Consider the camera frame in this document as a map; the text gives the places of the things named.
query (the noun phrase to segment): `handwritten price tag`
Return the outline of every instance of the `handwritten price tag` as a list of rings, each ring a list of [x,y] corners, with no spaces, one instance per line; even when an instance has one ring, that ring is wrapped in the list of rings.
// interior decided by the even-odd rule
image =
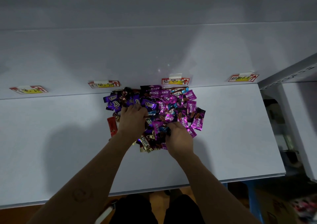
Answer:
[[[108,83],[95,83],[95,82],[89,82],[88,83],[91,88],[107,88],[107,87],[119,87],[120,82],[117,80],[110,80]]]
[[[38,93],[48,92],[41,86],[18,86],[18,87],[11,87],[10,89],[19,94],[38,94]]]
[[[250,75],[232,75],[229,79],[229,81],[249,81],[249,82],[254,82],[255,79],[258,77],[259,75],[256,74],[250,74]]]
[[[187,85],[188,82],[189,82],[189,78],[179,78],[179,79],[162,78],[162,85],[167,85],[167,84]]]

